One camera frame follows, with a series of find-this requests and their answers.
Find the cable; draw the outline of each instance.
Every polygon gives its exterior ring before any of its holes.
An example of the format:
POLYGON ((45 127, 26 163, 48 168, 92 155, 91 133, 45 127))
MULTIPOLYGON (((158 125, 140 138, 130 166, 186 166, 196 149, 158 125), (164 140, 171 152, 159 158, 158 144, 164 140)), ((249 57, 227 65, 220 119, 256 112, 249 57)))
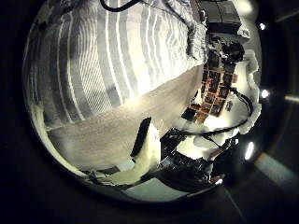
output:
POLYGON ((100 0, 100 3, 105 10, 108 10, 110 12, 121 12, 121 11, 128 9, 129 7, 132 7, 133 5, 135 5, 141 1, 142 0, 132 0, 132 1, 124 4, 121 7, 110 7, 106 4, 105 0, 100 0))
MULTIPOLYGON (((229 86, 226 86, 226 88, 230 91, 232 91, 236 96, 237 98, 246 105, 248 111, 249 111, 249 117, 252 115, 253 113, 253 104, 252 104, 252 101, 250 100, 249 97, 247 97, 246 95, 238 92, 236 90, 236 88, 232 88, 232 87, 229 87, 229 86)), ((211 141, 210 139, 208 139, 209 136, 211 135, 216 135, 216 134, 219 134, 219 133, 227 133, 227 132, 230 132, 240 126, 242 126, 243 124, 245 124, 246 122, 248 121, 248 119, 245 119, 243 121, 241 121, 240 123, 238 123, 237 125, 233 126, 233 127, 230 127, 230 128, 225 128, 225 129, 221 129, 221 130, 217 130, 217 131, 213 131, 213 132, 207 132, 207 133, 190 133, 190 132, 186 132, 186 131, 180 131, 180 130, 177 130, 175 133, 173 133, 173 135, 185 135, 185 136, 202 136, 204 137, 205 139, 211 141)))

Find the light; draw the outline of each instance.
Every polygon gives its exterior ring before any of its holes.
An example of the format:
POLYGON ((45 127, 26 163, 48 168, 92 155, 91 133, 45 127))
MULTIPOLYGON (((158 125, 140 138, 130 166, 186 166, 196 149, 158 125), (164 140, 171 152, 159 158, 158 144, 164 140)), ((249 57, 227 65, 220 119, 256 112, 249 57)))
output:
POLYGON ((267 90, 263 90, 263 91, 262 91, 262 97, 263 97, 264 99, 267 98, 269 95, 270 95, 269 91, 267 91, 267 90))
POLYGON ((250 160, 252 153, 253 153, 253 149, 254 149, 254 144, 253 142, 249 142, 249 145, 247 147, 247 151, 245 153, 245 160, 248 161, 250 160))
POLYGON ((293 102, 293 103, 299 103, 299 97, 298 96, 295 96, 295 95, 286 95, 285 97, 284 97, 284 99, 286 100, 286 101, 290 101, 290 102, 293 102))
POLYGON ((261 28, 261 30, 264 30, 265 29, 265 24, 260 23, 260 28, 261 28))
POLYGON ((223 183, 223 179, 219 179, 215 184, 216 185, 220 185, 220 184, 222 184, 223 183))

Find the black cable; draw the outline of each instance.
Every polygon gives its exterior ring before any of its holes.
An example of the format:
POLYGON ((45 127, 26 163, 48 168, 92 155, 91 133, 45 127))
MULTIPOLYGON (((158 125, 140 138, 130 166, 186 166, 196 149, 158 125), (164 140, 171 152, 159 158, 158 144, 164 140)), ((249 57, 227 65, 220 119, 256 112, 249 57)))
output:
MULTIPOLYGON (((232 87, 229 87, 229 86, 226 86, 226 88, 228 90, 232 91, 238 97, 238 99, 247 106, 247 108, 249 109, 249 117, 250 117, 253 113, 253 104, 252 104, 252 101, 250 100, 250 98, 247 97, 246 95, 238 92, 236 90, 236 88, 232 88, 232 87)), ((211 135, 230 132, 231 130, 234 130, 234 129, 242 126, 247 121, 248 121, 248 119, 245 119, 245 120, 241 121, 240 123, 238 123, 237 125, 235 125, 233 127, 225 128, 225 129, 221 129, 221 130, 217 130, 217 131, 213 131, 213 132, 208 132, 208 133, 190 133, 190 132, 186 132, 186 131, 177 131, 177 134, 178 135, 185 135, 185 136, 203 136, 203 137, 205 137, 205 139, 207 139, 207 137, 209 137, 211 135)))
POLYGON ((132 1, 124 4, 121 7, 110 7, 106 4, 105 0, 100 0, 100 3, 105 10, 108 10, 110 12, 121 12, 121 11, 128 9, 129 7, 132 7, 133 5, 135 5, 141 1, 142 0, 132 0, 132 1))

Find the black object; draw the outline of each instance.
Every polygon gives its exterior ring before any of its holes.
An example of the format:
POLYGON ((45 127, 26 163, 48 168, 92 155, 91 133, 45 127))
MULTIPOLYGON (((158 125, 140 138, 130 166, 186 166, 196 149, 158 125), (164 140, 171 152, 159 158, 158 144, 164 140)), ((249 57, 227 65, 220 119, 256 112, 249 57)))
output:
POLYGON ((182 118, 188 120, 188 121, 193 121, 194 116, 195 116, 196 111, 190 108, 187 108, 185 112, 182 114, 182 118))
POLYGON ((142 122, 140 123, 138 134, 134 143, 134 147, 131 152, 131 157, 138 155, 138 153, 140 152, 144 144, 144 141, 147 137, 147 133, 150 127, 150 122, 151 122, 151 118, 147 118, 142 120, 142 122))
POLYGON ((207 14, 209 32, 237 34, 237 31, 241 26, 241 20, 233 2, 201 1, 200 6, 207 14))
POLYGON ((111 12, 121 12, 121 11, 124 11, 126 9, 128 9, 129 7, 132 7, 133 5, 137 4, 141 2, 141 0, 132 0, 126 4, 124 4, 123 6, 121 7, 110 7, 106 4, 105 0, 100 0, 100 3, 102 5, 102 7, 105 9, 105 10, 108 10, 108 11, 111 11, 111 12))
POLYGON ((240 43, 233 42, 231 44, 222 45, 222 51, 228 56, 225 63, 239 63, 243 61, 243 56, 245 54, 244 48, 240 43))

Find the striped bedsheet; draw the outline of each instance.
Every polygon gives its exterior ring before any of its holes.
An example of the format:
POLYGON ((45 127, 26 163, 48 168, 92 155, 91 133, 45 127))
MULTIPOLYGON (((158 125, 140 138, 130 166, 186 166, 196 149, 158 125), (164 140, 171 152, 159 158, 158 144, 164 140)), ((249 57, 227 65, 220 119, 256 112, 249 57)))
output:
POLYGON ((43 105, 49 130, 107 112, 205 63, 205 34, 176 0, 120 13, 98 0, 48 0, 24 52, 27 103, 43 105))

